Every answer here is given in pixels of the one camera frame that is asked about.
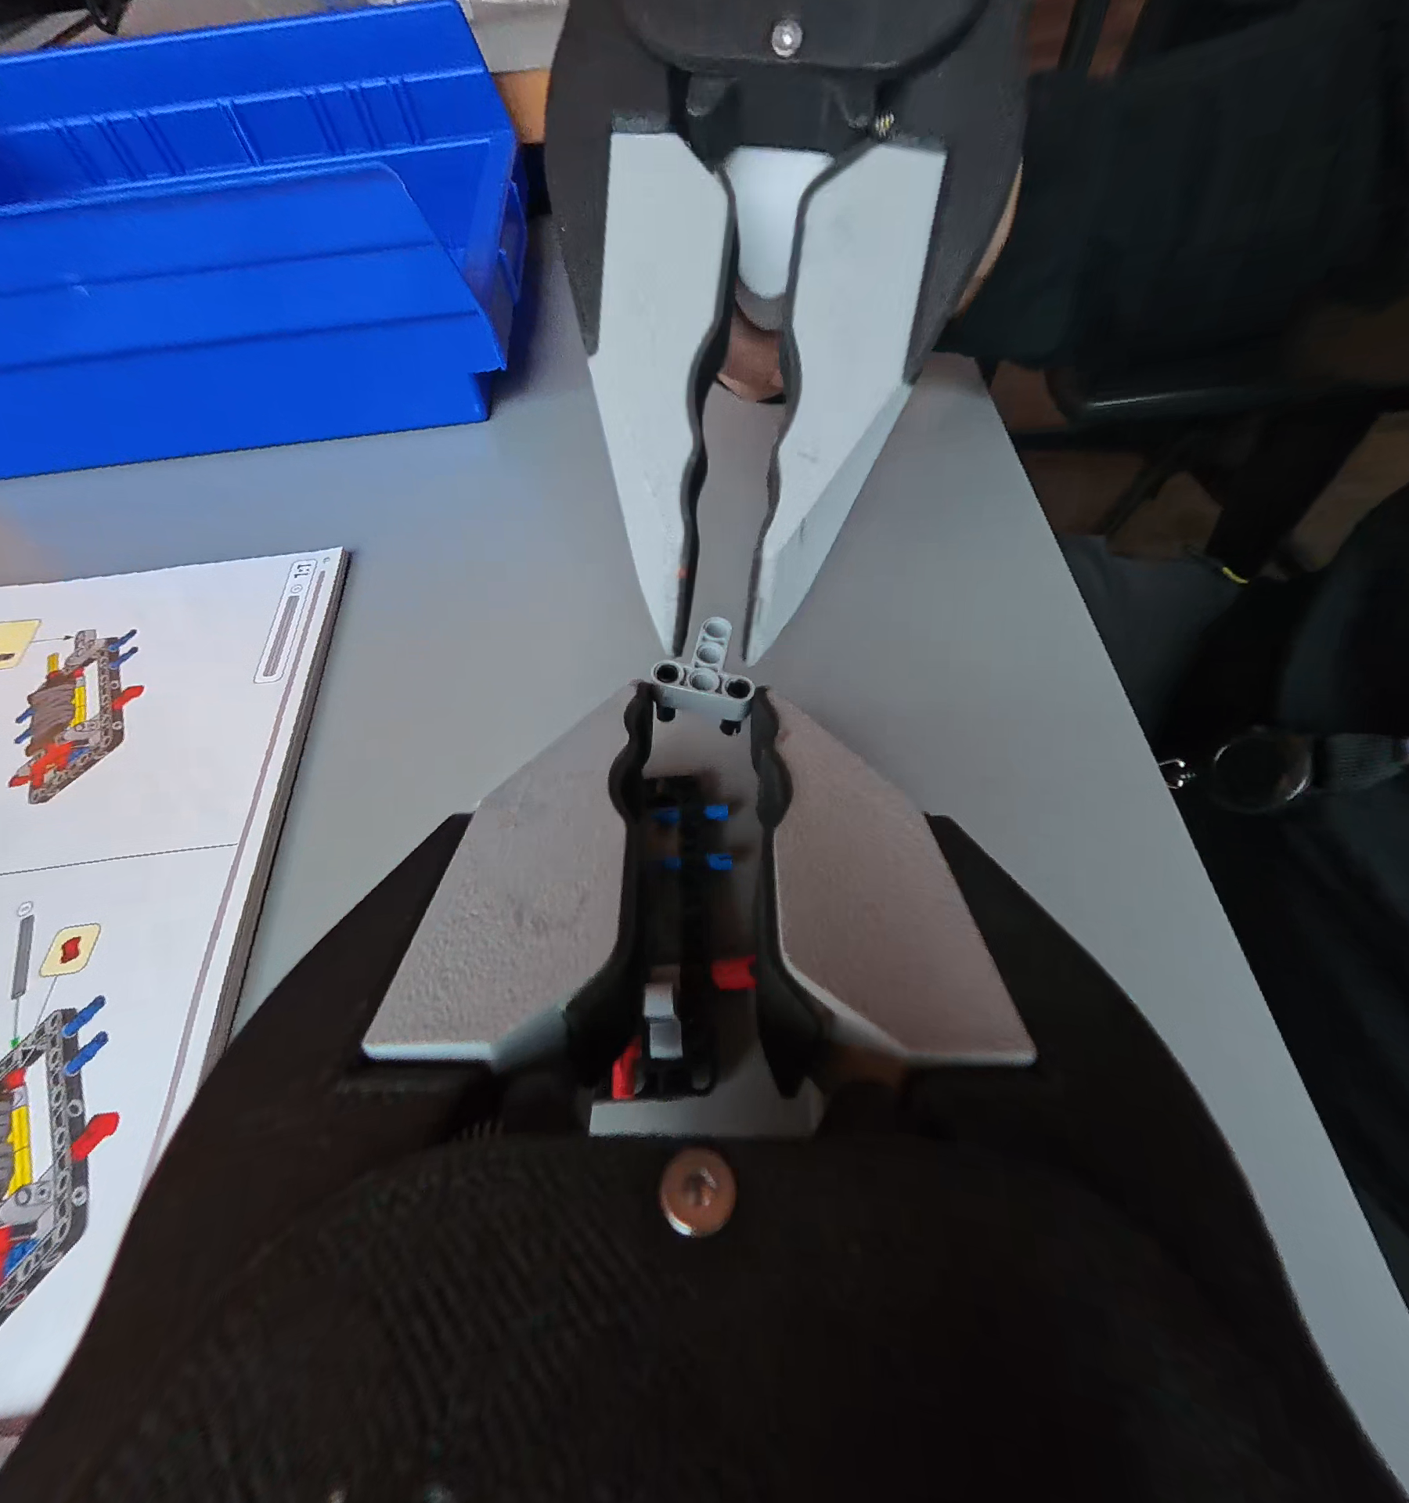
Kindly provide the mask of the grey T-shaped lego beam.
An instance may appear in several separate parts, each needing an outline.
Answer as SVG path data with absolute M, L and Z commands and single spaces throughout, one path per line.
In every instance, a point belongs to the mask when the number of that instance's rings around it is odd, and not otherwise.
M 708 616 L 698 627 L 692 653 L 658 660 L 651 670 L 651 694 L 658 723 L 672 723 L 679 713 L 703 715 L 726 736 L 746 728 L 752 713 L 755 684 L 728 666 L 733 622 Z

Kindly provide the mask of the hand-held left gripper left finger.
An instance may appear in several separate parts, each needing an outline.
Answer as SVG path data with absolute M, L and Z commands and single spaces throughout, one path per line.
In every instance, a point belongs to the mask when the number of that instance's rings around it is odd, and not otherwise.
M 640 988 L 653 728 L 653 692 L 624 686 L 479 803 L 363 1035 L 370 1062 L 609 1066 Z

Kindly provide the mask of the person's right hand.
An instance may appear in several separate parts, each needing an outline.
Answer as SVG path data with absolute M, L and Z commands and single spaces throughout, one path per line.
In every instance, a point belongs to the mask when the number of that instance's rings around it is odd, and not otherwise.
M 746 403 L 785 403 L 781 333 L 762 328 L 737 305 L 715 382 Z

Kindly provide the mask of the lego instruction booklet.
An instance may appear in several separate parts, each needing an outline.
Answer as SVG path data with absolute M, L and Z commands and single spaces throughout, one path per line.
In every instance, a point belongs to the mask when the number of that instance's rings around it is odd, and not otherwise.
M 0 587 L 0 1437 L 230 1039 L 347 565 Z

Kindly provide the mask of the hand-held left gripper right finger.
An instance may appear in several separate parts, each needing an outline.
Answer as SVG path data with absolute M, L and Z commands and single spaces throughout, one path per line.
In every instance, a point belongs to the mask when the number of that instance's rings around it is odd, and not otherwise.
M 837 1063 L 902 1079 L 1037 1045 L 925 811 L 806 710 L 750 713 L 757 1037 L 778 1092 Z

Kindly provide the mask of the person's right forearm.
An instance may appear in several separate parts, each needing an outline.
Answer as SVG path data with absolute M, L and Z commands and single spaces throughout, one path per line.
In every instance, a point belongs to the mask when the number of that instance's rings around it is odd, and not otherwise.
M 1294 3 L 1108 79 L 1034 76 L 1008 242 L 941 349 L 1195 357 L 1409 294 L 1409 1 Z

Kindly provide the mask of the blue plastic storage bin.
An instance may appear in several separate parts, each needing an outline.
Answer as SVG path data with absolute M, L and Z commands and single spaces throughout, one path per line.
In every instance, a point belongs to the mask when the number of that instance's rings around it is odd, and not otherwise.
M 526 199 L 459 3 L 0 55 L 0 479 L 485 421 Z

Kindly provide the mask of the black office chair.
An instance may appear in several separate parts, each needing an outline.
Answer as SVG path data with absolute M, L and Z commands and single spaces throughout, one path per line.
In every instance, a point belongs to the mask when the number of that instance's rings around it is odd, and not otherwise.
M 1409 479 L 1409 351 L 1253 349 L 1110 375 L 1006 365 L 993 395 L 1055 526 L 1138 559 L 1200 551 L 1247 578 L 1307 574 Z

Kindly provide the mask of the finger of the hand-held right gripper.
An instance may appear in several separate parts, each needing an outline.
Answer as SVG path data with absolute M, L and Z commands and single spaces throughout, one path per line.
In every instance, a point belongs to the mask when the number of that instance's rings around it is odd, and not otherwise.
M 733 191 L 674 133 L 611 138 L 604 235 L 604 439 L 661 645 L 694 613 L 703 401 L 731 323 Z
M 912 395 L 908 359 L 947 154 L 869 144 L 822 172 L 794 225 L 786 416 L 752 554 L 746 658 L 796 611 Z

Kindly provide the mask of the lego engine frame assembly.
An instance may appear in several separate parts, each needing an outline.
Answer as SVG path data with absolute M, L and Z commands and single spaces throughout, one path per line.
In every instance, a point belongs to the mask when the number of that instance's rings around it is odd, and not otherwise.
M 648 777 L 643 793 L 643 993 L 602 1092 L 622 1104 L 710 1094 L 721 1075 L 720 1005 L 746 998 L 755 980 L 754 954 L 718 933 L 736 871 L 731 805 L 687 774 Z

